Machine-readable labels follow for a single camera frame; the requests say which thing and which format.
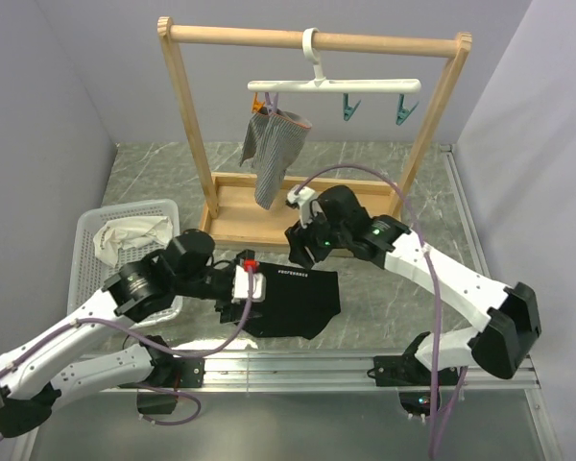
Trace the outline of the black underwear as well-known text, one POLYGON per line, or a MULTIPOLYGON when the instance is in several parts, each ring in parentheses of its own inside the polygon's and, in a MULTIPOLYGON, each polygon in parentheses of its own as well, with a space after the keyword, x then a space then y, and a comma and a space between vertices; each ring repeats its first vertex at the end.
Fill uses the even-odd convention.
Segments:
POLYGON ((260 262, 265 296, 252 304, 243 330, 255 338, 301 337, 311 340, 341 313, 335 272, 260 262))

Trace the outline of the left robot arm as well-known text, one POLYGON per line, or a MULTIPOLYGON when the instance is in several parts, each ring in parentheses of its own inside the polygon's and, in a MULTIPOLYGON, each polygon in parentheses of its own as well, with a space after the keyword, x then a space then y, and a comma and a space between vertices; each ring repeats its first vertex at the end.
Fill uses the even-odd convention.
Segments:
POLYGON ((215 242, 187 230, 167 247, 125 264, 76 311, 35 339, 0 354, 0 435, 15 438, 40 425, 73 400, 122 384, 162 386, 178 352, 133 330, 170 306, 176 297, 241 303, 239 328, 252 305, 266 295, 266 279, 252 251, 219 269, 211 259, 215 242))

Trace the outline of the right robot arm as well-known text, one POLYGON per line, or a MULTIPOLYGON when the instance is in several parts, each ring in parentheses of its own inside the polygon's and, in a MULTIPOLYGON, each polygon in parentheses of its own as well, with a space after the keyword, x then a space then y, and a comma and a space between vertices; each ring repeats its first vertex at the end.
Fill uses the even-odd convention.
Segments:
POLYGON ((415 229, 394 217, 371 217, 350 188, 337 185, 317 193, 297 185, 286 204, 299 212, 285 232, 291 262, 310 269, 332 251, 347 250, 439 295, 468 321, 467 328, 440 336, 420 334, 401 357, 403 384, 423 384, 438 370, 470 366, 511 379, 540 337, 533 288, 489 279, 421 242, 415 229))

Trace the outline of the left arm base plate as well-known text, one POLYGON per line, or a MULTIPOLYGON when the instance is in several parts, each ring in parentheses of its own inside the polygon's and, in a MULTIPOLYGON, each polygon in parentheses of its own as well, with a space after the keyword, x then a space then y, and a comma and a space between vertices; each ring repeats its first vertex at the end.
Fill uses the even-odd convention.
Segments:
POLYGON ((160 388, 201 388, 204 384, 203 358, 175 358, 155 365, 142 383, 160 388))

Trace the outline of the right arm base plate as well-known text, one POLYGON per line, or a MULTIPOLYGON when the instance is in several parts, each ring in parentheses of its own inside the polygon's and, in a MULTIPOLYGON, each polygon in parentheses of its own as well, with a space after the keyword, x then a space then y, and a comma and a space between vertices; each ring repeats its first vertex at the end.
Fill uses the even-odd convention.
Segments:
POLYGON ((413 356, 378 355, 367 377, 377 387, 424 387, 431 384, 431 372, 413 356))

